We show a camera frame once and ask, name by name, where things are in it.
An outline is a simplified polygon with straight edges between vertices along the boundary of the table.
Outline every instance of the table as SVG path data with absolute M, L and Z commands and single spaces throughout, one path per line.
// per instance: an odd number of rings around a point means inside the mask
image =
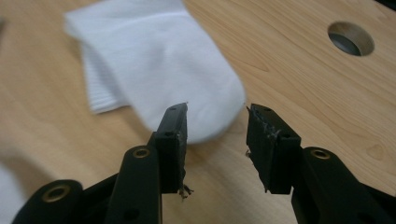
M 60 178 L 87 188 L 115 174 L 127 149 L 149 140 L 131 108 L 101 115 L 88 109 L 78 42 L 64 32 L 63 14 L 92 2 L 0 2 L 7 19 L 0 162 L 20 178 L 26 196 Z M 303 147 L 329 149 L 359 181 L 396 194 L 394 11 L 371 0 L 185 3 L 240 76 L 247 105 L 273 108 Z M 329 28 L 337 21 L 347 23 Z M 359 27 L 374 42 L 366 56 L 344 53 L 329 38 L 329 30 L 350 36 Z M 370 37 L 355 37 L 372 50 Z M 296 222 L 290 196 L 265 194 L 245 156 L 247 124 L 244 110 L 221 137 L 189 146 L 186 183 L 195 192 L 184 203 L 164 195 L 164 223 Z

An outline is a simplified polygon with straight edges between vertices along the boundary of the sock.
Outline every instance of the sock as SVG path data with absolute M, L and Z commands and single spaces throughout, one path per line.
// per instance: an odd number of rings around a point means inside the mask
M 155 131 L 167 107 L 187 102 L 188 142 L 199 143 L 244 105 L 237 74 L 181 0 L 105 0 L 65 17 L 95 113 L 130 105 Z

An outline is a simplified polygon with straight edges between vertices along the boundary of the folded sock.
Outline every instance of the folded sock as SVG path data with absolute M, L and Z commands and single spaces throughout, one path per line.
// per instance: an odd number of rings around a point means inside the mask
M 167 107 L 187 102 L 188 142 L 199 143 L 244 105 L 237 74 L 181 0 L 105 0 L 65 17 L 94 113 L 130 105 L 154 131 Z

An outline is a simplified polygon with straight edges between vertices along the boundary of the wooden surface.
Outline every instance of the wooden surface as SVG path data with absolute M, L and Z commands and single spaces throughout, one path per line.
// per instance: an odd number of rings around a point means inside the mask
M 72 178 L 88 187 L 146 144 L 130 108 L 90 113 L 78 43 L 63 14 L 93 0 L 2 0 L 0 161 L 30 194 Z M 336 153 L 363 183 L 396 193 L 396 13 L 371 0 L 186 0 L 241 77 L 247 105 L 272 107 L 303 147 Z M 330 41 L 335 21 L 359 25 L 375 42 L 364 57 Z M 245 157 L 247 111 L 222 137 L 190 146 L 184 203 L 163 197 L 164 223 L 293 223 L 290 196 L 265 194 Z

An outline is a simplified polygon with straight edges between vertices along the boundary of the desk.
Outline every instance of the desk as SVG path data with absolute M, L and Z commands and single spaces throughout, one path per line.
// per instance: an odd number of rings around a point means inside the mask
M 92 0 L 3 0 L 0 160 L 29 196 L 48 181 L 85 188 L 116 173 L 150 131 L 124 107 L 88 109 L 78 43 L 63 14 Z M 336 153 L 359 181 L 396 193 L 396 13 L 371 0 L 186 0 L 241 77 L 247 105 L 272 107 L 303 147 Z M 334 46 L 335 21 L 359 25 L 368 56 Z M 164 223 L 293 223 L 290 196 L 265 194 L 246 158 L 248 112 L 220 138 L 188 148 L 184 203 L 163 196 Z

